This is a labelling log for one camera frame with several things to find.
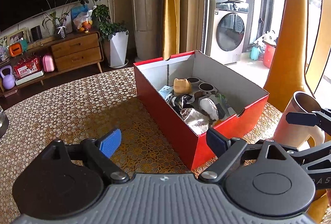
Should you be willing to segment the teal spray bottle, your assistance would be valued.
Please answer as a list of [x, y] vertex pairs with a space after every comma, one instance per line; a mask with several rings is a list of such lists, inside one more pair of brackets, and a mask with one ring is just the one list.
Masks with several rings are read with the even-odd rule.
[[254, 61], [258, 60], [260, 53], [261, 53], [261, 47], [258, 43], [256, 43], [251, 49], [250, 59]]

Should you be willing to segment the glass electric kettle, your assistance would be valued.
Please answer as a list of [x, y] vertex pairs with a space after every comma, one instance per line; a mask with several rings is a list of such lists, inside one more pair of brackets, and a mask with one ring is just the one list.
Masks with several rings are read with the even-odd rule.
[[3, 110], [3, 108], [0, 106], [0, 138], [4, 136], [9, 126], [9, 119]]

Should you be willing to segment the white round sunglasses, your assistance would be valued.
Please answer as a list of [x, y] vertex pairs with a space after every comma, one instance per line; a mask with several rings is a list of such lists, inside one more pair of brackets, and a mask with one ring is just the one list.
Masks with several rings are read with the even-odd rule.
[[188, 77], [187, 80], [191, 84], [191, 92], [202, 91], [207, 94], [216, 94], [218, 90], [210, 83], [204, 82], [197, 77]]

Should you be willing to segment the white green carton box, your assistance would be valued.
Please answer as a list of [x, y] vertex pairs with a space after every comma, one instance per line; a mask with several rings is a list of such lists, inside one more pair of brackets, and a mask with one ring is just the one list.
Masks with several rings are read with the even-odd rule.
[[169, 94], [173, 94], [173, 87], [165, 85], [158, 91], [158, 93], [162, 98], [166, 99]]

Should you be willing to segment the pink steel mug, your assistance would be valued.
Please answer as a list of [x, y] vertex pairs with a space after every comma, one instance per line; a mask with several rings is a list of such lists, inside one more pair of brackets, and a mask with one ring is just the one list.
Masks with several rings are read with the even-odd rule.
[[295, 148], [301, 147], [309, 138], [316, 146], [324, 143], [325, 132], [314, 124], [314, 111], [321, 111], [317, 100], [305, 92], [296, 91], [277, 125], [273, 140]]

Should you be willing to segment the white plush toy keychain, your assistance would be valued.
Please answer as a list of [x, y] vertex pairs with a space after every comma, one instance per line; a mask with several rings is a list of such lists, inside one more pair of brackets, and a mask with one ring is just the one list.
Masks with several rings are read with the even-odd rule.
[[220, 104], [215, 104], [210, 98], [203, 98], [199, 101], [200, 108], [205, 111], [211, 120], [218, 121], [225, 117], [225, 111]]

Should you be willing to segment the fruit bag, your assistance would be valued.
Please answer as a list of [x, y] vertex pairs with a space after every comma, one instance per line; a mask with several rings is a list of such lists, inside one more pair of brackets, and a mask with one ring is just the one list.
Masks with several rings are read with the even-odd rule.
[[92, 28], [92, 13], [96, 6], [89, 8], [87, 4], [71, 8], [72, 28], [78, 32], [88, 33]]

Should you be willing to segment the purple kettlebell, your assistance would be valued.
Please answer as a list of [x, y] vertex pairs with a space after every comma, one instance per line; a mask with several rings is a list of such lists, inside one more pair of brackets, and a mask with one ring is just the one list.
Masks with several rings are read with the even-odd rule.
[[[9, 73], [7, 75], [4, 75], [3, 72], [8, 69]], [[2, 78], [2, 84], [5, 90], [10, 90], [15, 87], [15, 77], [13, 75], [13, 70], [10, 65], [4, 66], [0, 69], [1, 78]]]

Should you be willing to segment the yellow squishy bear toy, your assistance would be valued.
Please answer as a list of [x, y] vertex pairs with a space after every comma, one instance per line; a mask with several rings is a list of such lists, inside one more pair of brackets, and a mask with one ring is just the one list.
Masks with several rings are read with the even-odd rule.
[[175, 78], [173, 82], [173, 90], [177, 95], [190, 94], [192, 91], [192, 85], [187, 79]]

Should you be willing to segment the washing machine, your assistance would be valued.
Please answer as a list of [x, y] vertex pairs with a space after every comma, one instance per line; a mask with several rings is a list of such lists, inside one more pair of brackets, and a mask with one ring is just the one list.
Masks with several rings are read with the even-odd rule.
[[236, 0], [210, 0], [205, 52], [227, 65], [238, 62], [243, 50], [249, 4]]

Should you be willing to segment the small potted plant vase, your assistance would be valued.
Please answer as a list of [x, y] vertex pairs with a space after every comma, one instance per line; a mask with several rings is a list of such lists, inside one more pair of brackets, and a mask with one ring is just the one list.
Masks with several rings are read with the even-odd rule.
[[70, 15], [70, 6], [66, 3], [61, 11], [57, 12], [57, 7], [51, 8], [48, 0], [46, 0], [50, 10], [45, 11], [42, 14], [42, 27], [50, 33], [50, 29], [48, 27], [48, 24], [50, 23], [53, 27], [53, 36], [56, 39], [64, 39], [67, 35], [66, 29], [67, 29], [67, 17]]

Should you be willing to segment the silver foil snack bag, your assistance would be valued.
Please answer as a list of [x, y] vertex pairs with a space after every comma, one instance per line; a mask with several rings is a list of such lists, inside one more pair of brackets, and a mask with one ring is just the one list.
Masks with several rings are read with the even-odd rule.
[[197, 136], [204, 134], [209, 129], [209, 117], [194, 108], [182, 109], [180, 115]]

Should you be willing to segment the yellow curtain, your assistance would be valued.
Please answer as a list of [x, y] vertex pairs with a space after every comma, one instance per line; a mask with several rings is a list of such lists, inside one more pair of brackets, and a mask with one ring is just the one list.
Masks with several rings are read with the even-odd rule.
[[162, 57], [180, 52], [180, 0], [163, 0]]

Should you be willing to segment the photo frame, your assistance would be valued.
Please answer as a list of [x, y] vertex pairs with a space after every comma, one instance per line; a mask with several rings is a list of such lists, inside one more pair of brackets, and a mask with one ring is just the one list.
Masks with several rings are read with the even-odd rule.
[[8, 46], [11, 46], [23, 39], [26, 39], [26, 33], [25, 29], [20, 29], [16, 32], [13, 32], [8, 35], [7, 41], [8, 41]]

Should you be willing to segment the black shiny snack packet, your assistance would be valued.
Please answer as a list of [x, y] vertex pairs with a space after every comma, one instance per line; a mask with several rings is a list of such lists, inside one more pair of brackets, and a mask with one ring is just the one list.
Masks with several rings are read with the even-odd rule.
[[175, 95], [170, 93], [166, 98], [165, 101], [174, 109], [176, 113], [180, 113], [182, 109], [198, 109], [198, 100], [195, 99], [194, 95], [189, 94], [180, 94]]

